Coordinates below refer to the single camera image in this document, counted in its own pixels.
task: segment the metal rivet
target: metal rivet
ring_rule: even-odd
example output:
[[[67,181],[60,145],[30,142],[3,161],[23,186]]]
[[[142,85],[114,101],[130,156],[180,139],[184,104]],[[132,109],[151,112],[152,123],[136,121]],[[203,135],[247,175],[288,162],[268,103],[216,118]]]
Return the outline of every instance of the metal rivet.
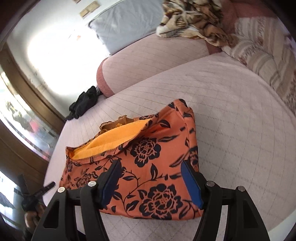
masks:
[[[96,182],[95,181],[90,181],[87,185],[89,187],[94,187],[96,185]]]
[[[239,187],[238,187],[238,190],[241,191],[241,192],[244,192],[246,189],[245,189],[245,187],[243,187],[243,186],[239,186]]]
[[[215,186],[215,183],[213,181],[207,181],[207,186],[213,187]]]
[[[59,192],[59,193],[62,193],[62,192],[64,192],[66,190],[66,188],[64,188],[64,187],[60,187],[57,191]]]

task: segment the orange floral garment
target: orange floral garment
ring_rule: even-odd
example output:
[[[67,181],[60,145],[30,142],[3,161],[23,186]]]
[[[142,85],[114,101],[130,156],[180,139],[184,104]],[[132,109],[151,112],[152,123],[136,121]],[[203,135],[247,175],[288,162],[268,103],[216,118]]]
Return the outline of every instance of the orange floral garment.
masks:
[[[135,118],[135,121],[145,119],[150,120],[136,137],[113,150],[72,160],[72,152],[79,147],[67,147],[66,167],[60,186],[68,190],[83,187],[108,171],[114,160],[120,160],[121,178],[111,202],[101,212],[129,218],[165,220],[199,217],[202,212],[192,203],[181,176],[183,160],[190,159],[193,168],[198,171],[192,109],[179,99],[159,113]]]

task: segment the beige striped fabric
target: beige striped fabric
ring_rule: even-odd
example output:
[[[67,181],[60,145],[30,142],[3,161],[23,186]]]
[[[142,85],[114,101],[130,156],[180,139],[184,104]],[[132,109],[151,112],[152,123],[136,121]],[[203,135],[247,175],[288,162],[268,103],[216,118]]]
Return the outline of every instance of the beige striped fabric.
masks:
[[[141,81],[99,102],[78,120],[67,121],[50,160],[45,184],[59,183],[66,146],[78,146],[102,122],[158,112],[182,98],[195,115],[200,171],[221,187],[243,185],[268,230],[296,205],[296,117],[257,74],[226,53],[212,54]],[[44,197],[49,203],[54,192]],[[83,231],[81,211],[77,225]],[[223,208],[217,240],[223,240]],[[102,214],[110,240],[191,241],[199,219],[159,221]]]
[[[240,37],[234,48],[223,50],[270,84],[296,114],[296,61],[275,18],[240,18],[235,24]]]
[[[106,83],[118,93],[153,75],[207,55],[209,51],[203,39],[164,39],[152,34],[106,59],[102,66],[104,80],[99,78],[98,86]]]

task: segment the crumpled black clothing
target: crumpled black clothing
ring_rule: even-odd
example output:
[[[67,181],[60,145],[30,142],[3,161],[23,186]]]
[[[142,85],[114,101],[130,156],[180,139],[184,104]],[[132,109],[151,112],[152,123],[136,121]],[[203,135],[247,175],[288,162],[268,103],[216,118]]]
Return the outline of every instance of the crumpled black clothing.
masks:
[[[97,103],[98,97],[102,94],[103,93],[100,90],[97,91],[94,86],[90,87],[87,92],[80,94],[77,101],[70,105],[69,111],[71,113],[66,117],[66,120],[71,120],[73,118],[78,119]]]

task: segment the brown patterned blanket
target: brown patterned blanket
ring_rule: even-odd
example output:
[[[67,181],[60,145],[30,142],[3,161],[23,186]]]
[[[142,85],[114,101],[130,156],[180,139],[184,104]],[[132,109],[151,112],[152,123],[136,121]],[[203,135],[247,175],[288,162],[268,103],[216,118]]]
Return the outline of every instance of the brown patterned blanket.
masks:
[[[164,1],[164,16],[156,34],[169,38],[182,36],[203,38],[217,46],[234,47],[237,38],[226,34],[221,28],[223,14],[219,0],[168,0]]]

